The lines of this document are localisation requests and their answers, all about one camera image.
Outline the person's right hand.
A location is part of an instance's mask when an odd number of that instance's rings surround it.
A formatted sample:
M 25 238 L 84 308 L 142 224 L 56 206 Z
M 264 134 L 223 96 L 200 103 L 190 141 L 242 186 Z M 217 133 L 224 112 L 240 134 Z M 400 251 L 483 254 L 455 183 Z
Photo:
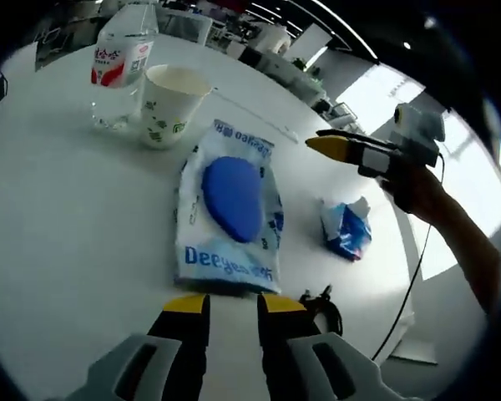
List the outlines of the person's right hand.
M 448 201 L 440 181 L 425 167 L 404 167 L 379 185 L 400 210 L 427 223 L 438 219 Z

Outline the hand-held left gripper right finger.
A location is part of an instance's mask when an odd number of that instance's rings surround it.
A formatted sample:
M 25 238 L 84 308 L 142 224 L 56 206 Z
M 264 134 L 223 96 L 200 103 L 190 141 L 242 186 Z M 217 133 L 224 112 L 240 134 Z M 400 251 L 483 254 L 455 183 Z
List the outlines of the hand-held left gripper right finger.
M 299 302 L 257 298 L 262 367 L 272 400 L 394 400 L 380 368 L 334 332 L 321 333 Z

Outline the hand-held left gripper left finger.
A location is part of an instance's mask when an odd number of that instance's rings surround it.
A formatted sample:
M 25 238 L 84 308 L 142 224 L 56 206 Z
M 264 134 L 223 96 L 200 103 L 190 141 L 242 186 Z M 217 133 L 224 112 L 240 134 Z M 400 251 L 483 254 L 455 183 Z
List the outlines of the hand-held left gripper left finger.
M 210 296 L 166 303 L 146 334 L 134 334 L 93 363 L 74 400 L 197 400 L 206 371 Z

